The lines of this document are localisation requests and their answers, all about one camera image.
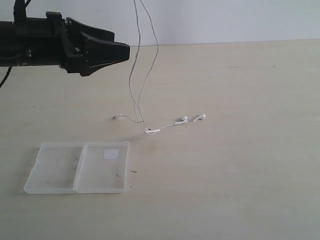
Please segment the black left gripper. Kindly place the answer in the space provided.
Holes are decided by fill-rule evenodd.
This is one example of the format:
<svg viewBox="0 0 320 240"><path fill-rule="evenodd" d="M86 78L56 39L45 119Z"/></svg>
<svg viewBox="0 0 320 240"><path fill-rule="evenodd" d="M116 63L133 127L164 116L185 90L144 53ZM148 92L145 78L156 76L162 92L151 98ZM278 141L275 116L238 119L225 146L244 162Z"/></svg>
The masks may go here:
<svg viewBox="0 0 320 240"><path fill-rule="evenodd" d="M128 61L130 46L115 42L115 33L89 26L59 12L26 17L24 36L32 66L60 66L88 77L101 68Z"/></svg>

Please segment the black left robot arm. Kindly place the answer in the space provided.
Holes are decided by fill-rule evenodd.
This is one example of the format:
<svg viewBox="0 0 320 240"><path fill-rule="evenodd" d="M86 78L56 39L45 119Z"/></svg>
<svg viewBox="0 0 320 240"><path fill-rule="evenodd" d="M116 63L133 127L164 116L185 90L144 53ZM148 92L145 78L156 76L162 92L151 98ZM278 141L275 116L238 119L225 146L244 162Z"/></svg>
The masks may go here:
<svg viewBox="0 0 320 240"><path fill-rule="evenodd" d="M1 67L59 66L88 77L129 60L130 46L116 42L114 32L64 19L59 12L27 17L28 4L15 1L14 20L0 23Z"/></svg>

